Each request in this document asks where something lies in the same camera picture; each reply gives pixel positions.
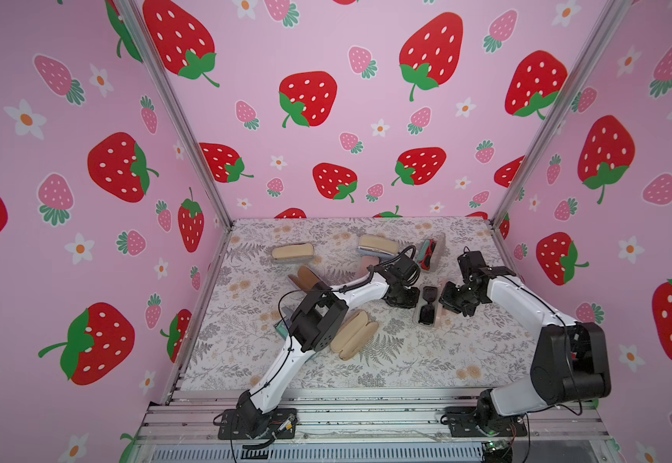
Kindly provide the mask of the pink glasses case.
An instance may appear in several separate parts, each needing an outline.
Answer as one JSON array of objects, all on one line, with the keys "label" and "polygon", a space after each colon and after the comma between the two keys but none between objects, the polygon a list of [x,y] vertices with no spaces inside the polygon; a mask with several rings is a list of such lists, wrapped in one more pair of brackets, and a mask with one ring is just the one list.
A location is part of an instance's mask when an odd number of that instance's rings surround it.
[{"label": "pink glasses case", "polygon": [[369,267],[380,264],[380,259],[375,256],[362,256],[359,267],[356,272],[356,277],[361,278],[369,274]]}]

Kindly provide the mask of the pink case black sunglasses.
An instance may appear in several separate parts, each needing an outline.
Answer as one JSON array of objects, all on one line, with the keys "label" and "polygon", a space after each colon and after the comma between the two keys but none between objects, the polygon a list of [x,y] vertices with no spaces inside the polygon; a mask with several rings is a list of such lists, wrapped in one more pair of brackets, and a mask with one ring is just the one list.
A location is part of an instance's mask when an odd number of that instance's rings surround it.
[{"label": "pink case black sunglasses", "polygon": [[441,293],[441,287],[421,287],[419,301],[413,313],[413,321],[417,326],[424,329],[436,329],[440,326],[444,316],[444,307],[440,302]]}]

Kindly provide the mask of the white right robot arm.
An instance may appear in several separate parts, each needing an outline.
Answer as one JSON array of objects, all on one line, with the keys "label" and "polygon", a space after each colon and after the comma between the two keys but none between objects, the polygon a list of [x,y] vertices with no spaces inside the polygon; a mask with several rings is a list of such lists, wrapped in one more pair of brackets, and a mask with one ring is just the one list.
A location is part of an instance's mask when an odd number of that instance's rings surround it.
[{"label": "white right robot arm", "polygon": [[479,251],[458,257],[463,284],[447,283],[439,303],[462,316],[484,304],[506,310],[537,338],[530,372],[509,385],[483,391],[472,420],[489,432],[497,422],[567,402],[602,399],[611,393],[605,334],[553,308],[506,266],[490,266]]}]

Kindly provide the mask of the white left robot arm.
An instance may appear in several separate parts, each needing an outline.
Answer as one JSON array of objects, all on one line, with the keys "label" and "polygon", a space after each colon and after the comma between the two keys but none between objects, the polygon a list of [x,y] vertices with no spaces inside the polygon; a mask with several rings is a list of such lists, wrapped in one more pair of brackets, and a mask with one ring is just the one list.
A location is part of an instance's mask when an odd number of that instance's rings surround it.
[{"label": "white left robot arm", "polygon": [[390,307],[411,309],[418,301],[415,287],[420,265],[405,252],[378,265],[368,273],[341,286],[314,283],[295,309],[288,336],[262,379],[243,392],[236,411],[247,432],[270,422],[272,411],[301,367],[336,338],[349,310],[383,300]]}]

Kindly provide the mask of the blue fabric glasses case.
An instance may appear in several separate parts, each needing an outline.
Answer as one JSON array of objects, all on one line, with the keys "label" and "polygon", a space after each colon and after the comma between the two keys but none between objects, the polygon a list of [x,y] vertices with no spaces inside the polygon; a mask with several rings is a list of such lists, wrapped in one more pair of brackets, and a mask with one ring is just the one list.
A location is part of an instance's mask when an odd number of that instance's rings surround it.
[{"label": "blue fabric glasses case", "polygon": [[361,235],[357,243],[357,251],[365,256],[390,259],[397,256],[401,248],[396,241],[385,237]]}]

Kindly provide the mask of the tan woven glasses case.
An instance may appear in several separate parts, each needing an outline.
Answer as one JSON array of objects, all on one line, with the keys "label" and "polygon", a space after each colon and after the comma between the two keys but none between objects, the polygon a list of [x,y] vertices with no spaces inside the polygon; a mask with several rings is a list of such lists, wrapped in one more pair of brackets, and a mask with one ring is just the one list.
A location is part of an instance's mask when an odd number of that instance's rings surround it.
[{"label": "tan woven glasses case", "polygon": [[370,320],[364,311],[358,311],[338,331],[330,349],[342,361],[355,357],[376,335],[380,324]]}]

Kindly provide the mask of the purple case brown lining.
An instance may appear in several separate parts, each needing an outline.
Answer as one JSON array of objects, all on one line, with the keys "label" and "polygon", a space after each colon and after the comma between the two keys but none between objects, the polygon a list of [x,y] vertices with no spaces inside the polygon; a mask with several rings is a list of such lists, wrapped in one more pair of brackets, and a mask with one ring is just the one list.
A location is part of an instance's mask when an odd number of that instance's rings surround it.
[{"label": "purple case brown lining", "polygon": [[299,266],[297,272],[289,274],[288,279],[301,291],[329,291],[330,285],[324,282],[309,266]]}]

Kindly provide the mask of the grey fabric glasses case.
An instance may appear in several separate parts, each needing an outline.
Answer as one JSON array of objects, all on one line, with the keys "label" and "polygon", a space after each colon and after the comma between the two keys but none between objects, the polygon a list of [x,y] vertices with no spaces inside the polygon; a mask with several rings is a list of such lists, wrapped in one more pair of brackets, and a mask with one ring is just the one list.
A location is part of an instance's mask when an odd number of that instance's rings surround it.
[{"label": "grey fabric glasses case", "polygon": [[275,262],[301,262],[311,260],[315,256],[315,247],[311,243],[297,243],[278,246],[272,249]]}]

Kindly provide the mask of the green case purple glasses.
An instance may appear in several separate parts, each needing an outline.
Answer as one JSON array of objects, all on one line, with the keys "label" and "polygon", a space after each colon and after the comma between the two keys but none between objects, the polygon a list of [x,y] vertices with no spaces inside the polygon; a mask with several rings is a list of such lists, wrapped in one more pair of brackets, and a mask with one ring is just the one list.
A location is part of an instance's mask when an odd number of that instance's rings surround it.
[{"label": "green case purple glasses", "polygon": [[287,322],[283,322],[282,320],[278,321],[274,325],[276,333],[282,337],[282,339],[287,340],[289,338],[289,326]]}]

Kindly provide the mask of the red sunglasses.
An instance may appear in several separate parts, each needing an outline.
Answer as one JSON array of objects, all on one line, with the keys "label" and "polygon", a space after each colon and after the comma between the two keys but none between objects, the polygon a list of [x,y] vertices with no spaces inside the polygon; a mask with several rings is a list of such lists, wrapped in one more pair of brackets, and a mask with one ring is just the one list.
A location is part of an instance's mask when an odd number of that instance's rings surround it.
[{"label": "red sunglasses", "polygon": [[436,242],[433,239],[427,239],[423,242],[420,251],[416,256],[416,261],[423,271],[431,270],[431,259],[436,248]]}]

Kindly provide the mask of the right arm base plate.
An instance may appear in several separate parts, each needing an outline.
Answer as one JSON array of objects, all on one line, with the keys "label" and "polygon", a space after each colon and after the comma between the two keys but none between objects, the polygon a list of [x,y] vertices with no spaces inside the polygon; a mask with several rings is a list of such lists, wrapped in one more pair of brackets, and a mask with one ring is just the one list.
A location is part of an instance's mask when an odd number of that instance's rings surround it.
[{"label": "right arm base plate", "polygon": [[499,416],[486,405],[447,407],[439,420],[455,438],[527,437],[521,416]]}]

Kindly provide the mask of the aluminium rail frame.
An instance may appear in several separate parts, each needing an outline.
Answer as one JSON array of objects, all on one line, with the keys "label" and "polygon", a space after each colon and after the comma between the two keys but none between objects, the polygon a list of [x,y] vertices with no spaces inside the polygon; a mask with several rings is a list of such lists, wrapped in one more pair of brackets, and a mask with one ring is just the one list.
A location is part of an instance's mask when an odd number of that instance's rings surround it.
[{"label": "aluminium rail frame", "polygon": [[476,405],[470,388],[291,389],[291,438],[266,449],[218,434],[236,390],[176,389],[148,408],[127,462],[622,462],[619,445],[590,402],[533,413],[486,436],[454,424],[451,407]]}]

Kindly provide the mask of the aluminium corner post left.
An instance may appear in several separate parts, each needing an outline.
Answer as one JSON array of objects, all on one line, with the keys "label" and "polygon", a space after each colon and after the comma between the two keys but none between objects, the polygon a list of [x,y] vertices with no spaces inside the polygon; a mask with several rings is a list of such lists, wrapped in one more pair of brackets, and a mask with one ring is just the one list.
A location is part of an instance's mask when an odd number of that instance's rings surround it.
[{"label": "aluminium corner post left", "polygon": [[206,195],[218,214],[222,228],[227,232],[231,231],[233,220],[231,219],[226,206],[224,206],[224,202],[222,201],[218,189],[216,189],[216,182],[214,181],[213,175],[210,173],[203,152],[192,133],[191,126],[184,114],[183,107],[170,85],[166,75],[166,69],[162,65],[162,61],[160,61],[160,57],[154,47],[148,28],[143,22],[141,10],[137,5],[137,2],[120,0],[117,1],[116,4],[124,17],[126,27],[150,73],[160,94],[160,98],[164,102],[164,106],[179,135],[180,141],[187,151],[187,156],[193,165],[194,171],[197,173]]}]

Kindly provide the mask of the aluminium corner post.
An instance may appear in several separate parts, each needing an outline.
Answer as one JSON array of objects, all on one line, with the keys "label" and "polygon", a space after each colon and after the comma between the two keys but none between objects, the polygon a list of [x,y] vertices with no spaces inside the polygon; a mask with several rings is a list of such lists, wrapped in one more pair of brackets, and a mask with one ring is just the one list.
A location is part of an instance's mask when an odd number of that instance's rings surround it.
[{"label": "aluminium corner post", "polygon": [[598,21],[594,25],[589,38],[586,40],[577,60],[569,72],[569,78],[561,90],[552,109],[540,126],[528,150],[525,158],[513,178],[511,187],[508,189],[503,201],[498,206],[494,216],[490,219],[491,229],[500,231],[502,219],[510,211],[518,193],[534,172],[540,158],[555,136],[558,125],[567,117],[569,106],[579,89],[586,83],[609,42],[616,34],[623,18],[631,6],[630,1],[611,0],[607,1]]},{"label": "aluminium corner post", "polygon": [[184,114],[183,107],[170,85],[166,75],[166,69],[162,65],[162,61],[160,61],[160,57],[154,47],[148,28],[143,22],[141,10],[137,5],[137,2],[120,0],[117,1],[116,4],[124,17],[126,27],[150,73],[160,94],[160,98],[164,102],[164,106],[179,135],[180,141],[187,151],[187,156],[193,165],[194,171],[197,173],[206,195],[218,214],[222,228],[227,232],[231,231],[233,220],[231,219],[226,206],[224,206],[224,202],[222,201],[218,189],[216,189],[216,182],[214,181],[213,175],[210,173],[203,152],[192,133],[191,126]]}]

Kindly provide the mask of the aluminium corner post right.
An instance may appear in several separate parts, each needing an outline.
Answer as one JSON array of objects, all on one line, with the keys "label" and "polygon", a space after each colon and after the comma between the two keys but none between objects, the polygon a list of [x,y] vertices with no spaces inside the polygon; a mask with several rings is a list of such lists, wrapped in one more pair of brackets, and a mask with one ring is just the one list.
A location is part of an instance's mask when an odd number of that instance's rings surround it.
[{"label": "aluminium corner post right", "polygon": [[494,216],[490,219],[491,229],[500,231],[502,219],[510,211],[518,193],[534,172],[540,158],[555,136],[558,125],[567,117],[569,106],[579,89],[586,83],[609,42],[616,34],[623,18],[631,6],[630,1],[611,0],[607,1],[598,21],[594,25],[589,38],[586,40],[577,60],[569,72],[569,78],[561,90],[552,109],[540,126],[528,150],[525,158],[513,178],[511,187],[508,189],[503,201],[498,206]]}]

